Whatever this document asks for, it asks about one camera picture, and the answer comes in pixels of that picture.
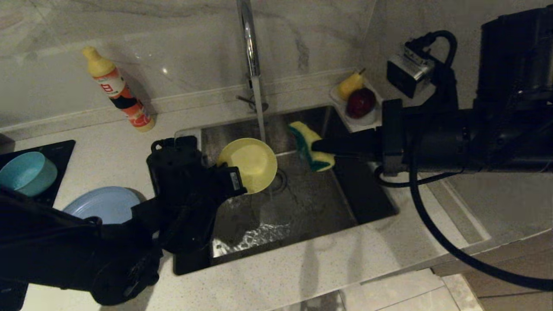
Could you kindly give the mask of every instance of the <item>sink drain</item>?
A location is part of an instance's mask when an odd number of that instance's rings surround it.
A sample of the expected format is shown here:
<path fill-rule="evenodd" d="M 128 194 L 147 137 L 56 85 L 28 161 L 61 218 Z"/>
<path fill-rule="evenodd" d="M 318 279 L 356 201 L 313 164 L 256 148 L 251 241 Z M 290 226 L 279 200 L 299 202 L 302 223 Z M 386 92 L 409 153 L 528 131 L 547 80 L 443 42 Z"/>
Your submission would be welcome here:
<path fill-rule="evenodd" d="M 269 194 L 269 190 L 271 190 L 274 194 L 279 194 L 286 189 L 288 186 L 288 176 L 286 176 L 286 172 L 284 172 L 281 169 L 276 170 L 275 178 L 273 179 L 273 182 L 262 192 L 265 194 Z"/>

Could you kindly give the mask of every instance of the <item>faucet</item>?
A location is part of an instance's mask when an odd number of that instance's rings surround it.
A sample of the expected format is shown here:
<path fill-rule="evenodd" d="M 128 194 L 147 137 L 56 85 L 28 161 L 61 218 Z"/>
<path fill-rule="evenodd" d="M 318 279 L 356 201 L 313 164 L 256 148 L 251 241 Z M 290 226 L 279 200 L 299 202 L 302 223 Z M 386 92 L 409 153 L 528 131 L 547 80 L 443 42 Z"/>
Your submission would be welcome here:
<path fill-rule="evenodd" d="M 255 27 L 253 25 L 252 3 L 250 0 L 236 0 L 238 6 L 238 17 L 240 18 L 240 26 L 242 26 L 242 38 L 244 41 L 244 48 L 246 49 L 246 64 L 248 65 L 249 73 L 249 87 L 252 88 L 253 77 L 259 77 L 261 71 L 259 69 L 259 56 L 257 52 L 257 41 L 255 39 Z M 244 101 L 249 104 L 250 108 L 257 112 L 255 109 L 255 102 L 252 99 L 247 99 L 242 96 L 236 96 L 236 99 Z M 262 110 L 265 111 L 269 105 L 267 103 L 262 104 Z"/>

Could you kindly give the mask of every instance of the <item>dish soap bottle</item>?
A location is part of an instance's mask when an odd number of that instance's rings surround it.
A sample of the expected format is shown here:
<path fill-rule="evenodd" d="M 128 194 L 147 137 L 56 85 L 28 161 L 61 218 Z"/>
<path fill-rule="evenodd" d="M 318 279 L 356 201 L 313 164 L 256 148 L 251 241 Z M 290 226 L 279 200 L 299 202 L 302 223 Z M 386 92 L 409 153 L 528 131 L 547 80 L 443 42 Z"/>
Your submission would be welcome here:
<path fill-rule="evenodd" d="M 88 73 L 98 82 L 113 104 L 127 115 L 134 128 L 141 132 L 152 129 L 155 121 L 140 100 L 131 93 L 115 64 L 100 56 L 91 46 L 85 47 L 82 53 L 88 59 Z"/>

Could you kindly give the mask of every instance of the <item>blue plate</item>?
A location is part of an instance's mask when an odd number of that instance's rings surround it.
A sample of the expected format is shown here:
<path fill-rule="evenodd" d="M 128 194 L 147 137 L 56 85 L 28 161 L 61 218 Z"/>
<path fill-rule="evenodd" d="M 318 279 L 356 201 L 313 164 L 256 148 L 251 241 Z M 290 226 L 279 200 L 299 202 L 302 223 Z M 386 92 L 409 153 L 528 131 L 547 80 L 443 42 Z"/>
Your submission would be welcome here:
<path fill-rule="evenodd" d="M 122 224 L 132 218 L 131 207 L 139 203 L 140 199 L 129 189 L 110 186 L 79 196 L 64 212 L 82 219 L 98 216 L 106 225 Z"/>

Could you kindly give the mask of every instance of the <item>blue bowl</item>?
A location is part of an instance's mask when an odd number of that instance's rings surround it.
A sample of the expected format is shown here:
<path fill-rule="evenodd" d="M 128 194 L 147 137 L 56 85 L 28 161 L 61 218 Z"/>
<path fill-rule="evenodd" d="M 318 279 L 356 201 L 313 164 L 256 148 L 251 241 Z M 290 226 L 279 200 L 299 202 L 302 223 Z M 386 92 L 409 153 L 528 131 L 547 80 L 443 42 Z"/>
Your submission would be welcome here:
<path fill-rule="evenodd" d="M 131 207 L 140 204 L 134 192 L 126 188 L 108 186 L 95 189 L 79 196 L 64 212 L 85 219 L 97 216 L 102 223 L 122 224 L 133 217 Z"/>
<path fill-rule="evenodd" d="M 26 196 L 36 196 L 51 186 L 58 176 L 52 161 L 40 152 L 17 156 L 0 170 L 0 185 Z"/>

